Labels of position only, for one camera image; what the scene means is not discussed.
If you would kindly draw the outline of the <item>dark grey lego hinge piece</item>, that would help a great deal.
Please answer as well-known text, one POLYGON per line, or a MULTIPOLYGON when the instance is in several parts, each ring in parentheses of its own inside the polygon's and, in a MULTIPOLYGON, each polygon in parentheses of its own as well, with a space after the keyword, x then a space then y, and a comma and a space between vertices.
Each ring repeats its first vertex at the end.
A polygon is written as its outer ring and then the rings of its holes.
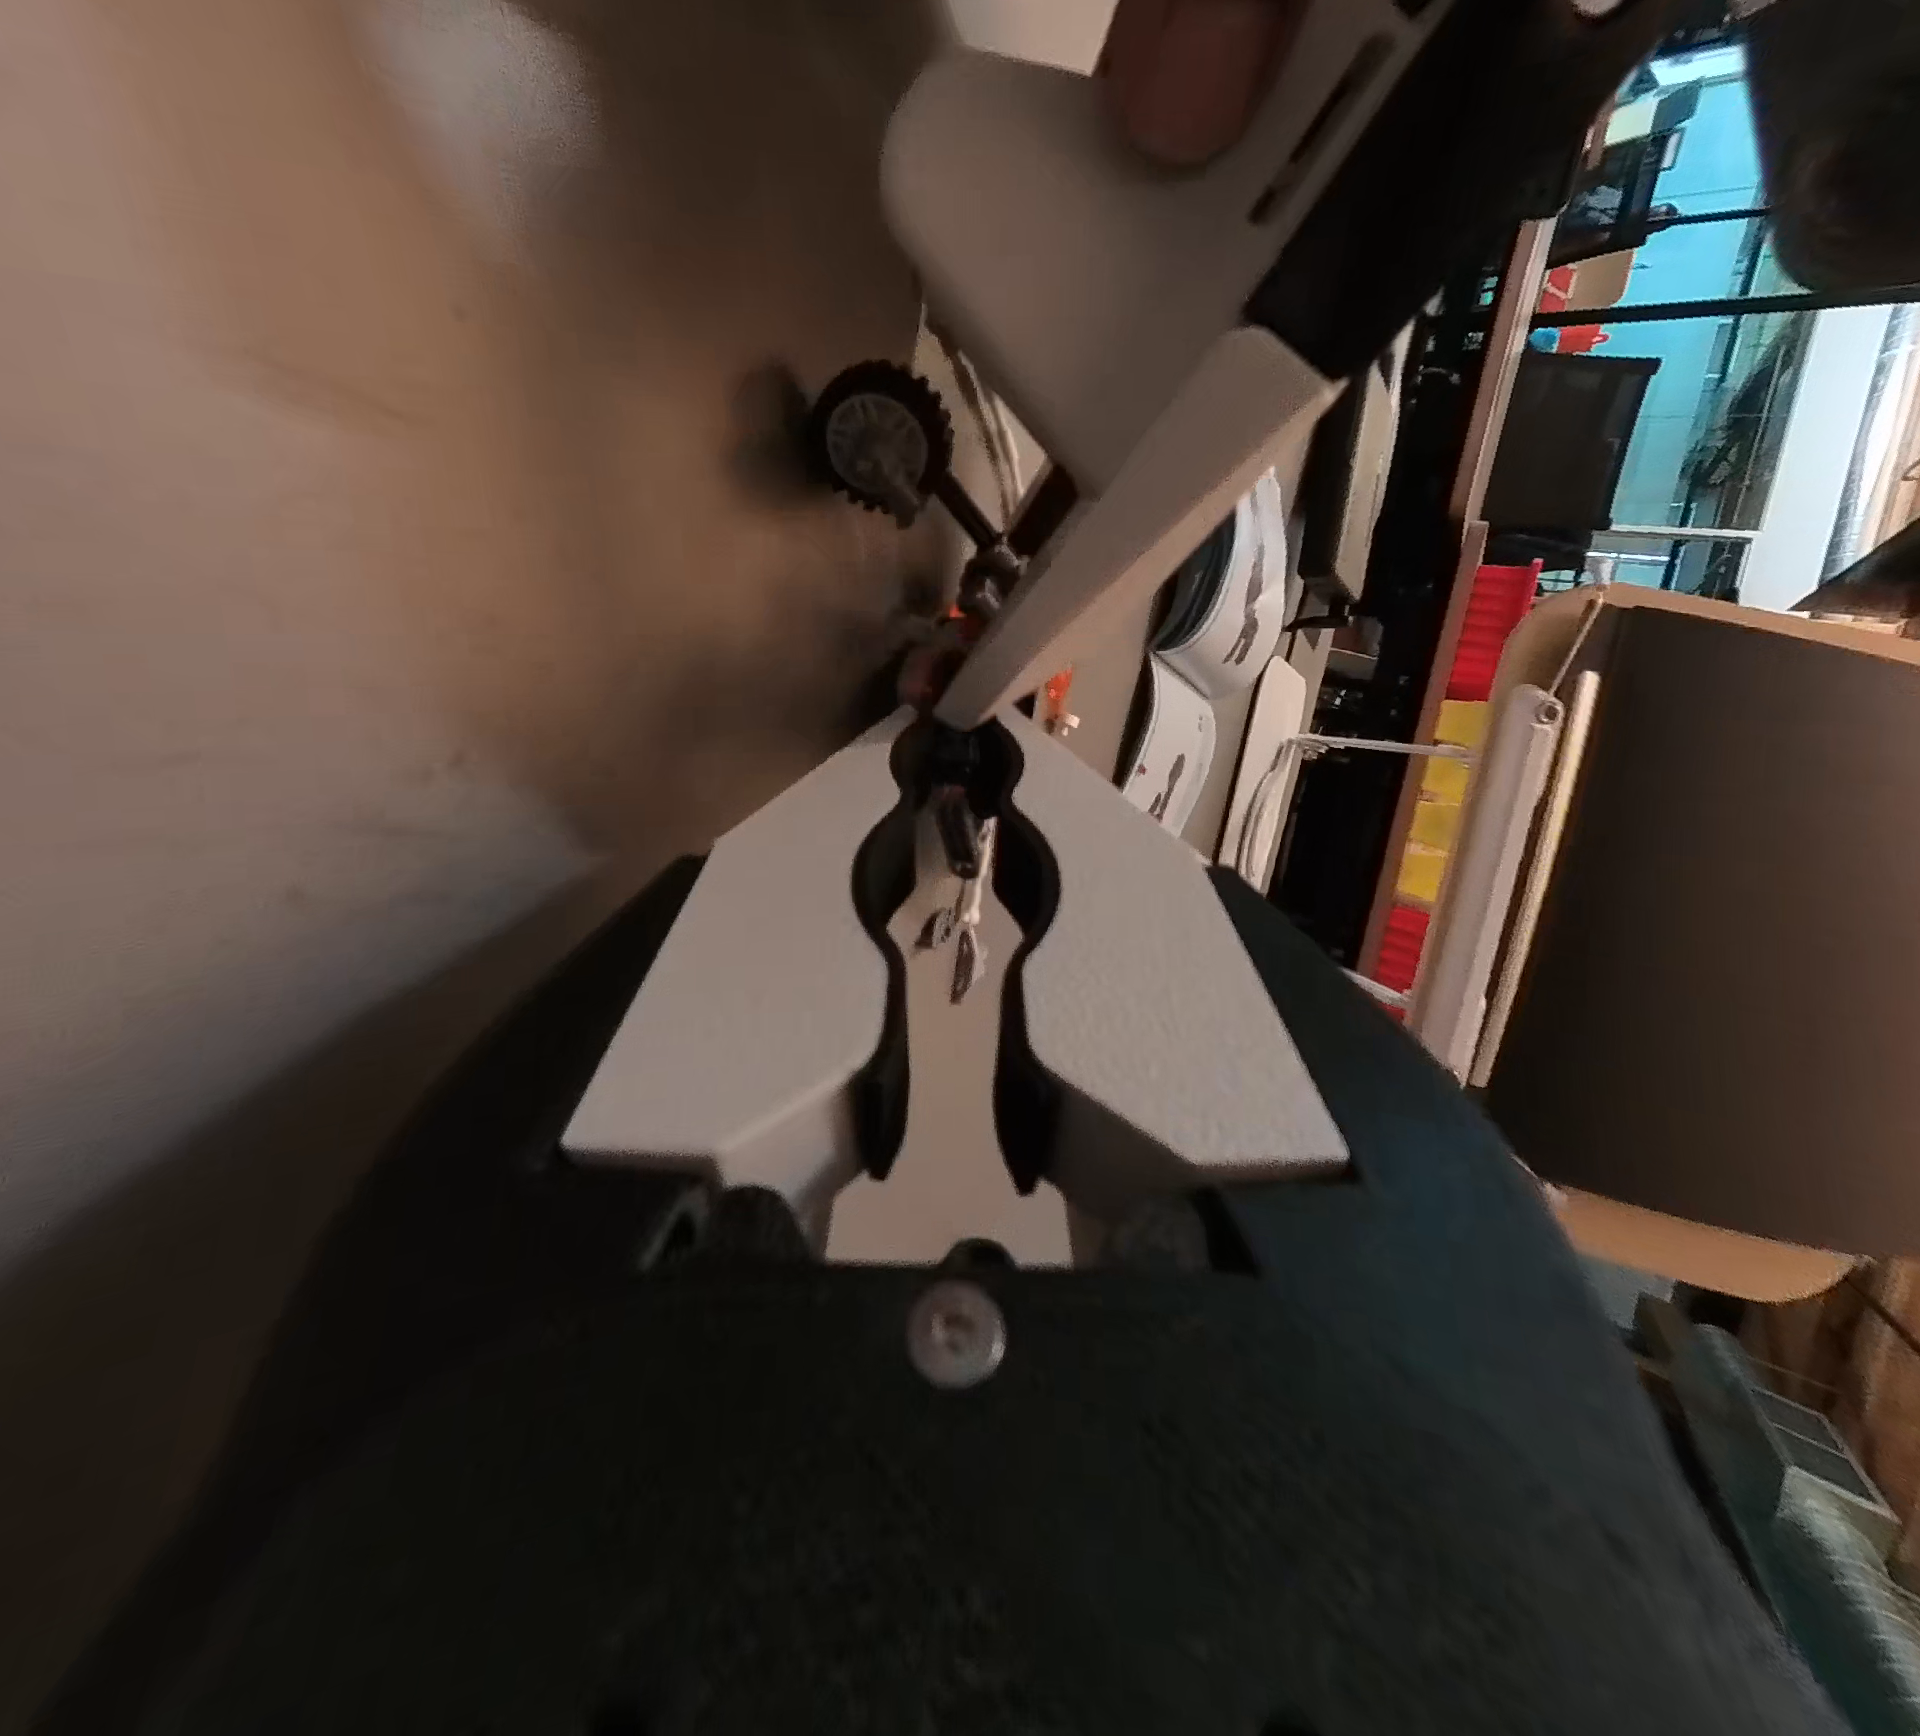
POLYGON ((984 879, 995 824, 1023 767, 1008 724, 994 718, 959 730, 926 714, 907 726, 897 752, 902 798, 930 820, 948 871, 984 879))

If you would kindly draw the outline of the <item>black lego wheel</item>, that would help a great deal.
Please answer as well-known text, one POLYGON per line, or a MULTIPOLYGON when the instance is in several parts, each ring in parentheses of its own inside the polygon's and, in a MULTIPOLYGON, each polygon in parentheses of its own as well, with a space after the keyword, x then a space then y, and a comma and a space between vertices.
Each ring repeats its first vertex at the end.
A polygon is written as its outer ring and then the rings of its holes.
POLYGON ((834 493, 907 530, 949 476, 953 427, 930 379, 903 362, 868 357, 814 398, 804 449, 834 493))

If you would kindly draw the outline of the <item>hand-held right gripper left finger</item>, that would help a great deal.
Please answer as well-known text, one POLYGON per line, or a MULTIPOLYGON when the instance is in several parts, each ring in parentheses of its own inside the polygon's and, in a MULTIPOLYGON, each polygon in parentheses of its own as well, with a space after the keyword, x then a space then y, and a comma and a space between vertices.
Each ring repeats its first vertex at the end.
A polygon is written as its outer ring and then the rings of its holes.
POLYGON ((897 711, 719 836, 564 1126, 582 1165, 837 1194, 891 1172, 913 888, 897 711))

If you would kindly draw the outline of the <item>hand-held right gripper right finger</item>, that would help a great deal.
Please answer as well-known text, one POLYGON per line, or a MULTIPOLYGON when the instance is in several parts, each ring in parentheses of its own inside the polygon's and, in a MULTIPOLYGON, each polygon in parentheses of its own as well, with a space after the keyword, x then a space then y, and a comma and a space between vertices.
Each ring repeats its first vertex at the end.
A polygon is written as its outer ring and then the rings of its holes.
POLYGON ((1018 1194, 1114 1227, 1351 1157, 1202 855, 1030 720, 994 726, 994 1131, 1018 1194))

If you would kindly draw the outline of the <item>black monitor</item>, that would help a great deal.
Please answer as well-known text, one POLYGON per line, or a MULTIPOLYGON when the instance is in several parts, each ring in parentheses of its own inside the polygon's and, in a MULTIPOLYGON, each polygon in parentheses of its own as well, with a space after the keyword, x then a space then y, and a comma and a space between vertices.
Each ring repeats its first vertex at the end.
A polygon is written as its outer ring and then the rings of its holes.
POLYGON ((1608 530, 1626 449, 1659 367, 1656 356, 1522 351, 1481 519, 1568 539, 1608 530))

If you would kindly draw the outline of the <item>white rounded stand base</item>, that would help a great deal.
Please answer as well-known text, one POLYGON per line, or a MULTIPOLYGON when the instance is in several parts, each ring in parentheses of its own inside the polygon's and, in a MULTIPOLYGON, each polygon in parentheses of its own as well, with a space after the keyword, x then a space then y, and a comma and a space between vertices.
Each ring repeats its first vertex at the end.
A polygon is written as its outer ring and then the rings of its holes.
POLYGON ((1314 693, 1300 667, 1280 654, 1262 667, 1214 854, 1218 865, 1260 894, 1273 881, 1312 708, 1314 693))

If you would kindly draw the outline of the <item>black red lego motorcycle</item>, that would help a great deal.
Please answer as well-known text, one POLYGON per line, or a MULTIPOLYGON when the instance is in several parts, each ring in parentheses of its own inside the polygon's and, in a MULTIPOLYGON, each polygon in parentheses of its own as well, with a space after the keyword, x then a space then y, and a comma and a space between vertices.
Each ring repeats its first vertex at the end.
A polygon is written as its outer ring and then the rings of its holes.
MULTIPOLYGON (((959 477, 957 431, 948 410, 953 427, 949 476, 921 511, 942 510, 966 537, 968 553, 946 608, 936 615, 911 618, 899 645, 895 699, 918 714, 932 711, 939 702, 964 654, 984 638, 988 619, 1002 614, 1011 589, 1038 559, 1043 539, 1063 524, 1075 502, 1070 477, 1049 476, 1030 490, 1021 484, 1009 411, 948 333, 936 331, 932 340, 986 457, 1000 511, 988 511, 959 477)), ((937 383, 924 374, 921 378, 948 403, 937 383)))

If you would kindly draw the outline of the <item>red yellow bin shelf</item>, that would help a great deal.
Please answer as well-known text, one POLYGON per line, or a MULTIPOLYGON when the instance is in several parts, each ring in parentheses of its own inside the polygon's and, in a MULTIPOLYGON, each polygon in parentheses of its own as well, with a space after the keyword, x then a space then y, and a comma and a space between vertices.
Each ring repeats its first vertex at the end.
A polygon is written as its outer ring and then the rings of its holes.
POLYGON ((1501 654, 1537 598, 1540 573, 1541 563, 1532 559, 1479 563, 1472 576, 1431 731, 1431 742, 1452 753, 1427 753, 1417 761, 1417 791, 1372 967, 1372 979, 1402 1000, 1417 979, 1455 850, 1501 654))

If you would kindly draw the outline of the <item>white plastic bar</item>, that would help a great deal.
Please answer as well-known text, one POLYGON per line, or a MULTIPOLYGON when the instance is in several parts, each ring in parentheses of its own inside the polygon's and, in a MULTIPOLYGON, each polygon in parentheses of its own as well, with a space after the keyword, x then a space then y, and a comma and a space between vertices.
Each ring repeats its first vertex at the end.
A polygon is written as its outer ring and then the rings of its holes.
POLYGON ((1405 1006, 1405 1025, 1450 1076, 1469 1080, 1494 963, 1566 727, 1534 684, 1494 708, 1405 1006))

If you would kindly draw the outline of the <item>open instruction booklet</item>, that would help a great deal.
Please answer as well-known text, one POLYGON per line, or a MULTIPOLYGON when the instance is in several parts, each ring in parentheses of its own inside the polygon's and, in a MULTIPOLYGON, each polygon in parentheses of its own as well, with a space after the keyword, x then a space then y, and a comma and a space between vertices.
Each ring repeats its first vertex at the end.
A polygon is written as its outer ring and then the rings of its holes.
POLYGON ((1281 648, 1287 578, 1287 502, 1268 468, 1169 576, 1128 714, 1115 786, 1172 836, 1212 774, 1221 703, 1281 648))

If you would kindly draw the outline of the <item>black flat device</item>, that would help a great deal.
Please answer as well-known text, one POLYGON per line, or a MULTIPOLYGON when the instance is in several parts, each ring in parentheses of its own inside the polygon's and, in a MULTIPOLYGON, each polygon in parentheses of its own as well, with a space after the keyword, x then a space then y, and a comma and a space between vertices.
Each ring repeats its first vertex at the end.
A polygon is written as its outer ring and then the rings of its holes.
POLYGON ((1312 429, 1293 499, 1293 571, 1331 608, 1361 596, 1400 427, 1402 351, 1388 347, 1312 429))

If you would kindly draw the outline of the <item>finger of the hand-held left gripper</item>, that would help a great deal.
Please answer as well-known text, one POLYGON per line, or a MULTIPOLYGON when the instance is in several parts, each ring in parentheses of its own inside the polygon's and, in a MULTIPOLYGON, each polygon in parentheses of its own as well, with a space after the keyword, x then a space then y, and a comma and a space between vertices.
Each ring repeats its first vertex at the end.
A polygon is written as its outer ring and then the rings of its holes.
POLYGON ((1262 473, 1305 456, 1344 387, 1257 326, 1215 338, 968 648, 937 699, 939 724, 984 726, 1098 645, 1262 473))

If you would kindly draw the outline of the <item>dark brown panel board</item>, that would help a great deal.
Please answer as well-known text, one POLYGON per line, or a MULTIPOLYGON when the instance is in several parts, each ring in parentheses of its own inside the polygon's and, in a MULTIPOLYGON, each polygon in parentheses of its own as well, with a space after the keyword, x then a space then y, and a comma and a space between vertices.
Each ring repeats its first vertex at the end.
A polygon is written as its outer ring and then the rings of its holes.
POLYGON ((1486 1105, 1537 1178, 1917 1254, 1916 644, 1612 586, 1501 673, 1595 699, 1486 1105))

